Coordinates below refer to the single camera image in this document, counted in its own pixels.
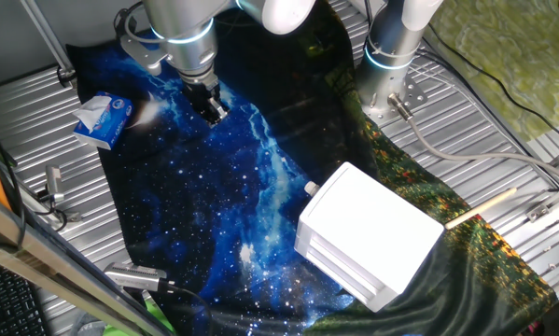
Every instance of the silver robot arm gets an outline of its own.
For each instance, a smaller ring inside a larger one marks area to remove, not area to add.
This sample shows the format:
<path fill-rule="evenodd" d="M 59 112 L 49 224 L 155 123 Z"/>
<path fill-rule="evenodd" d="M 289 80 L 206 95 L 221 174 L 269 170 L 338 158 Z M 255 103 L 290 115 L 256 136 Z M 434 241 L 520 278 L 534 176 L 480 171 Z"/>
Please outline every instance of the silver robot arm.
<path fill-rule="evenodd" d="M 356 86 L 367 114 L 391 109 L 390 94 L 406 95 L 406 74 L 420 40 L 443 0 L 389 0 L 374 17 L 356 70 Z"/>
<path fill-rule="evenodd" d="M 238 7 L 270 32 L 283 35 L 304 22 L 314 0 L 144 0 L 143 3 L 159 40 L 135 36 L 129 29 L 130 13 L 124 20 L 121 46 L 154 76 L 161 73 L 163 60 L 177 69 L 184 82 L 183 93 L 194 110 L 210 125 L 215 125 L 228 113 L 219 99 L 215 75 L 215 15 Z M 157 43 L 160 47 L 149 50 L 141 42 Z"/>

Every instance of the blue tissue box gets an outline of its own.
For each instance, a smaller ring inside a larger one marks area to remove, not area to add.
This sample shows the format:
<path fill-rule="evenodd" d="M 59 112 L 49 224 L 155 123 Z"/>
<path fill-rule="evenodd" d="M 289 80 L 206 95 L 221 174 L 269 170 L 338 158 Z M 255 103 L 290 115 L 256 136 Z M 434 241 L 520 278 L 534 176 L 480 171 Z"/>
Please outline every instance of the blue tissue box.
<path fill-rule="evenodd" d="M 130 118 L 133 105 L 128 99 L 106 92 L 99 91 L 96 95 L 109 96 L 111 102 L 94 125 L 92 133 L 82 121 L 79 121 L 74 129 L 74 135 L 81 142 L 110 150 L 123 131 L 126 121 Z"/>

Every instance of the white box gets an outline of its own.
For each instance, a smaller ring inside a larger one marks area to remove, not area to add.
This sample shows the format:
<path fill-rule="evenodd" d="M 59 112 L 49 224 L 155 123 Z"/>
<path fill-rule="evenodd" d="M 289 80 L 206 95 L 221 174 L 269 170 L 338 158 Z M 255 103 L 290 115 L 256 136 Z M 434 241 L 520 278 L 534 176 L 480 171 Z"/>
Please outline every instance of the white box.
<path fill-rule="evenodd" d="M 377 312 L 405 290 L 443 230 L 346 162 L 301 213 L 295 248 Z"/>

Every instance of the green carpet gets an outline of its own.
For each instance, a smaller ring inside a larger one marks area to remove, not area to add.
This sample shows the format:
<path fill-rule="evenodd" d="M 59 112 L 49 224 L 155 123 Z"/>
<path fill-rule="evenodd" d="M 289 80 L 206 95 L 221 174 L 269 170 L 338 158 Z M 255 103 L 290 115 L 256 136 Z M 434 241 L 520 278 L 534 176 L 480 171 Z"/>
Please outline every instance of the green carpet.
<path fill-rule="evenodd" d="M 499 78 L 510 94 L 559 126 L 558 0 L 445 0 L 432 20 L 440 37 Z M 526 141 L 550 129 L 516 107 L 490 78 L 426 38 Z"/>

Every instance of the metal mounting plate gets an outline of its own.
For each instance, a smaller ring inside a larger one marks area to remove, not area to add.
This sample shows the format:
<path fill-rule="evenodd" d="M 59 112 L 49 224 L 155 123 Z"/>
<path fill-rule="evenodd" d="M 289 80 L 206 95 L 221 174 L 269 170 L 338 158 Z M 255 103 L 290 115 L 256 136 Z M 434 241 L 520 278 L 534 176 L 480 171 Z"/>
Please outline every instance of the metal mounting plate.
<path fill-rule="evenodd" d="M 403 101 L 411 111 L 417 109 L 418 107 L 426 104 L 428 98 L 426 94 L 420 89 L 416 82 L 412 79 L 412 76 L 408 74 L 405 79 L 405 90 L 402 92 L 399 98 Z M 400 118 L 398 111 L 395 108 L 389 107 L 385 108 L 371 108 L 370 106 L 363 105 L 362 110 L 369 116 L 374 122 L 379 126 L 386 123 L 391 119 Z"/>

